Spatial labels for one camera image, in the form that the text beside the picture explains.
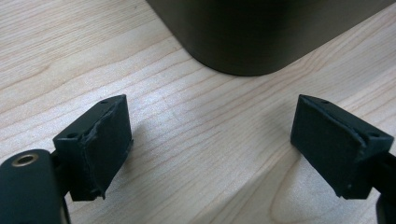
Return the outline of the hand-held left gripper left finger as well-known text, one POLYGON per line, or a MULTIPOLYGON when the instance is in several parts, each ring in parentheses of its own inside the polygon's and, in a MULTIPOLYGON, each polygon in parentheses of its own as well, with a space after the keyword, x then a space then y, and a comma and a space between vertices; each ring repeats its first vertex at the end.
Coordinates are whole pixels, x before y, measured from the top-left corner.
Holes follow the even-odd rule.
POLYGON ((74 201, 105 197, 133 144, 127 99, 113 96, 92 106, 53 138, 66 167, 66 190, 74 201))

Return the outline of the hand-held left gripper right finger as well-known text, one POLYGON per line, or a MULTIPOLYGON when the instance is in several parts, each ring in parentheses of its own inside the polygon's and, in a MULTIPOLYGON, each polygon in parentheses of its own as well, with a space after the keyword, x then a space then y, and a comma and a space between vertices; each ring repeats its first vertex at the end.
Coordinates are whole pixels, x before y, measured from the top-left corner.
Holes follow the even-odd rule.
POLYGON ((394 138, 341 107, 300 95, 291 143, 345 199, 365 199, 371 189, 394 198, 394 138))

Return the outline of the dark metal compartment tray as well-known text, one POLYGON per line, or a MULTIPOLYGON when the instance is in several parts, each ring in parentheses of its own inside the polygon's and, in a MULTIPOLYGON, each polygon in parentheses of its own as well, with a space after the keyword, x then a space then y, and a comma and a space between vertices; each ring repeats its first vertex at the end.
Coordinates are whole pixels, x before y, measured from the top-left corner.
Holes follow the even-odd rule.
POLYGON ((396 0, 146 0, 182 47, 222 73, 274 73, 396 0))

